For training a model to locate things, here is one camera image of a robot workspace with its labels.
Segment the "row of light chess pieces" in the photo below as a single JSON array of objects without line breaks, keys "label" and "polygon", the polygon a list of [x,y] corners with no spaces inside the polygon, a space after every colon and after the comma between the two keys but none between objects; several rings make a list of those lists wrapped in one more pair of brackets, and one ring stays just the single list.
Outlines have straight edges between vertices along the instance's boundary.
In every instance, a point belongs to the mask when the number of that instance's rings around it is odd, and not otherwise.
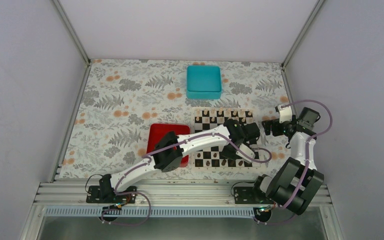
[{"label": "row of light chess pieces", "polygon": [[251,109],[245,108],[208,108],[195,107],[191,114],[195,124],[223,124],[228,119],[237,120],[240,124],[254,123]]}]

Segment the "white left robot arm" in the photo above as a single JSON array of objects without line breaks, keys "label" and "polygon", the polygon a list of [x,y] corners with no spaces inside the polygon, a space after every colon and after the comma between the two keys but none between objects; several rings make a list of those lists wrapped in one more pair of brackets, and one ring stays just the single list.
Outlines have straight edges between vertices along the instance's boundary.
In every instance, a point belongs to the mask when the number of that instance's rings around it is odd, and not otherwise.
[{"label": "white left robot arm", "polygon": [[155,173],[167,173],[178,169],[184,157],[195,154],[196,159],[222,163],[244,161],[259,163],[257,150],[252,149],[260,137],[258,125],[241,124],[235,119],[227,119],[223,124],[198,133],[177,135],[168,132],[155,145],[154,151],[142,156],[142,160],[117,173],[102,175],[90,193],[93,200],[100,203],[120,203],[126,196],[134,195],[133,185]]}]

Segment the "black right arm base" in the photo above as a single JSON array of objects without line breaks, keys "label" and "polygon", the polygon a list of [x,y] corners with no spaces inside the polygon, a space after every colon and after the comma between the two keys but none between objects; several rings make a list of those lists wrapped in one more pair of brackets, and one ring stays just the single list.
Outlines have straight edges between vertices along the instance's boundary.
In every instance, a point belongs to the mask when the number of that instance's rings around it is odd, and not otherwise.
[{"label": "black right arm base", "polygon": [[232,185],[230,189],[231,195],[235,198],[236,204],[266,204],[268,199],[266,194],[261,190],[261,183],[253,182],[252,186],[237,186],[238,184],[251,184],[251,181],[239,181]]}]

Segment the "teal plastic box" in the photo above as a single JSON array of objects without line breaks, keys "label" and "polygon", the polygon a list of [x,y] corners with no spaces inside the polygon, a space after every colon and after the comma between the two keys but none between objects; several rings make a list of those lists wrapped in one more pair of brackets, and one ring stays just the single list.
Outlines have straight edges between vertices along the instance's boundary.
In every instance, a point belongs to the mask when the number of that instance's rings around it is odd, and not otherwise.
[{"label": "teal plastic box", "polygon": [[189,65],[186,69],[186,97],[218,100],[222,95],[221,69],[215,65]]}]

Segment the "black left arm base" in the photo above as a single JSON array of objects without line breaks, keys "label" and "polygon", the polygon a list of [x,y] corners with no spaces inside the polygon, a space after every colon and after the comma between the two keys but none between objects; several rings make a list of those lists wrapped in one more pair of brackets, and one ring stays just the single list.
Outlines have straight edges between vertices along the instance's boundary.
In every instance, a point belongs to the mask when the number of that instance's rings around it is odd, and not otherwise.
[{"label": "black left arm base", "polygon": [[[98,185],[90,185],[89,181],[93,176],[99,176]],[[122,192],[122,195],[117,195],[111,183],[111,174],[92,174],[85,182],[84,190],[87,194],[86,203],[88,204],[111,204],[102,208],[101,215],[98,217],[103,223],[112,223],[117,219],[116,216],[105,216],[106,210],[119,210],[127,204],[134,204],[137,198],[137,187],[130,186]]]}]

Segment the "red plastic tray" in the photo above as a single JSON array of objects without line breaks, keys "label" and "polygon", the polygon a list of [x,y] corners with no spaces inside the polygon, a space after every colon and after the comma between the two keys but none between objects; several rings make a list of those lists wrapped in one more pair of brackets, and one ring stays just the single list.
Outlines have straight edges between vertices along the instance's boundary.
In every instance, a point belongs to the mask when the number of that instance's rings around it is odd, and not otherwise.
[{"label": "red plastic tray", "polygon": [[187,135],[190,133],[190,127],[185,124],[153,123],[149,129],[146,153],[148,154],[174,144],[173,141],[170,142],[166,135],[171,137],[173,135]]}]

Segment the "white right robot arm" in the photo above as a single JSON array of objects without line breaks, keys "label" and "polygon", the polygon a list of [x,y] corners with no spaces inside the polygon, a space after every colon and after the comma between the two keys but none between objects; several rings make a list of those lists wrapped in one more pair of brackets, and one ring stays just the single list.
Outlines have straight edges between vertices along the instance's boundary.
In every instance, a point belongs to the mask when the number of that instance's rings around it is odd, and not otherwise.
[{"label": "white right robot arm", "polygon": [[324,182],[314,163],[313,149],[316,143],[314,124],[320,114],[304,107],[296,116],[289,107],[276,107],[279,118],[265,120],[262,126],[266,135],[286,136],[290,157],[274,177],[262,175],[261,182],[251,189],[251,198],[258,204],[267,199],[274,201],[296,215],[309,206]]}]

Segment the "aluminium frame rail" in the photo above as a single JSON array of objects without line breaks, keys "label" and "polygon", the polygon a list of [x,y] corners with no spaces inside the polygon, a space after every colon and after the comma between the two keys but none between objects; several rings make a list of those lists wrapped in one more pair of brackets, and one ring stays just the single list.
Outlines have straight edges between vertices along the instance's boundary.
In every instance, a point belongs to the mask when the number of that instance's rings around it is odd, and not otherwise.
[{"label": "aluminium frame rail", "polygon": [[238,205],[226,180],[144,180],[143,197],[122,209],[116,226],[99,221],[102,203],[87,203],[80,180],[41,183],[23,240],[341,240],[343,234],[327,186],[306,212],[292,217],[275,208],[268,224],[253,220],[255,204]]}]

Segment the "floral patterned table mat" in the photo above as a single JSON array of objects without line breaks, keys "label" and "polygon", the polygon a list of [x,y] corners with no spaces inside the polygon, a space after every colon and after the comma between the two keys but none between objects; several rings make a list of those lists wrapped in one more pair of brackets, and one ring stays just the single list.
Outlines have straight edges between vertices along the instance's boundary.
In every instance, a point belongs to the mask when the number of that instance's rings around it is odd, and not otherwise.
[{"label": "floral patterned table mat", "polygon": [[[217,66],[221,97],[187,97],[187,68]],[[279,63],[148,59],[95,59],[62,159],[60,179],[87,179],[126,170],[147,151],[152,124],[186,125],[194,133],[227,117],[249,115],[260,124],[290,102]]]}]

